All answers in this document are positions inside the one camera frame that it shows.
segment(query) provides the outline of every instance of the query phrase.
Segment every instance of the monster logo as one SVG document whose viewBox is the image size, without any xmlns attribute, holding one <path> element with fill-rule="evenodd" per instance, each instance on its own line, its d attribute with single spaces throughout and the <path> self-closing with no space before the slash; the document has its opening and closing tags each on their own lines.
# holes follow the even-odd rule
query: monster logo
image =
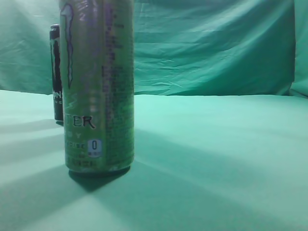
<svg viewBox="0 0 308 231">
<path fill-rule="evenodd" d="M 72 22 L 74 18 L 73 7 L 70 4 L 65 4 L 61 9 L 61 16 L 65 18 L 65 40 L 66 40 L 66 49 L 67 49 L 67 83 L 68 88 L 70 89 L 73 81 L 73 45 L 72 45 Z"/>
</svg>

